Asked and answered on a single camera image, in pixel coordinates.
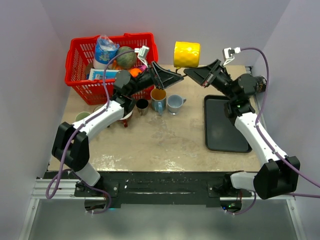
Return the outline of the blue mug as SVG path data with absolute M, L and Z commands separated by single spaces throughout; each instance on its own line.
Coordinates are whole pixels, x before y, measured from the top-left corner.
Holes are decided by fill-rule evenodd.
M 150 93 L 151 97 L 151 108 L 157 112 L 160 116 L 163 115 L 166 109 L 167 93 L 163 89 L 153 89 Z

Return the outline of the grey mug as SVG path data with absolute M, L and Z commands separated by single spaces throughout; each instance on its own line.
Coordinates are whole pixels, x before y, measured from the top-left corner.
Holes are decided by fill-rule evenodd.
M 177 94 L 169 96 L 167 99 L 168 112 L 171 115 L 177 115 L 186 100 L 186 98 Z

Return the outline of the yellow mug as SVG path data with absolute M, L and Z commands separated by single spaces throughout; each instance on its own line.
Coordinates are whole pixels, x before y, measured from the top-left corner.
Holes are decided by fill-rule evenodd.
M 198 67 L 201 54 L 201 45 L 197 42 L 176 41 L 173 52 L 175 68 Z

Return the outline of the brown maroon mug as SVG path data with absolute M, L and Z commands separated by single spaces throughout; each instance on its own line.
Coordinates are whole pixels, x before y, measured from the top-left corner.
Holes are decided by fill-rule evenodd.
M 147 99 L 141 98 L 136 102 L 137 111 L 141 116 L 145 116 L 148 113 L 149 102 Z

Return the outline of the dark red mug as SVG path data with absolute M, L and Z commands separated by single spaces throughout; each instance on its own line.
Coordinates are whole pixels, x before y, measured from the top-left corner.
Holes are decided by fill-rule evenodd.
M 121 123 L 125 128 L 128 127 L 128 122 L 131 120 L 133 116 L 133 111 L 129 112 L 126 116 L 119 119 L 118 122 Z

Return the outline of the cream white mug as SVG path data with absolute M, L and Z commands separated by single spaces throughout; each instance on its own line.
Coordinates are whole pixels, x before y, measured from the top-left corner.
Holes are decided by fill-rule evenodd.
M 103 110 L 104 109 L 104 105 L 99 105 L 99 106 L 97 106 L 94 110 L 93 110 L 93 112 L 95 113 L 95 112 L 99 112 L 100 110 Z

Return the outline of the green mug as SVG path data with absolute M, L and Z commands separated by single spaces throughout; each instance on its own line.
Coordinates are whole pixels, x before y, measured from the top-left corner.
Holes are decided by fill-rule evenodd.
M 90 116 L 90 115 L 91 115 L 91 113 L 90 113 L 90 112 L 87 112 L 87 111 L 80 112 L 80 113 L 75 117 L 75 122 L 82 121 L 83 119 L 87 118 L 87 117 Z

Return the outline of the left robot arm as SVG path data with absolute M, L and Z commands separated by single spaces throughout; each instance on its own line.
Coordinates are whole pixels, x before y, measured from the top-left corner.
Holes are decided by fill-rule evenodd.
M 152 86 L 164 90 L 183 79 L 181 74 L 166 70 L 155 61 L 136 77 L 128 70 L 118 71 L 113 83 L 113 94 L 106 104 L 80 121 L 59 125 L 52 155 L 86 183 L 88 193 L 99 196 L 104 190 L 104 184 L 100 181 L 101 175 L 89 162 L 90 141 L 133 110 L 136 105 L 134 94 Z

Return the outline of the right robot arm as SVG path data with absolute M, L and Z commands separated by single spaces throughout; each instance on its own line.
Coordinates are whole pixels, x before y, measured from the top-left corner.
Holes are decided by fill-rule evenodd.
M 266 91 L 267 80 L 250 73 L 233 80 L 218 59 L 209 65 L 185 68 L 183 72 L 200 86 L 213 86 L 228 98 L 224 104 L 225 116 L 245 137 L 260 162 L 257 173 L 230 173 L 222 185 L 223 192 L 233 197 L 244 189 L 255 192 L 263 200 L 294 192 L 300 161 L 295 156 L 288 156 L 272 140 L 250 102 L 252 96 Z

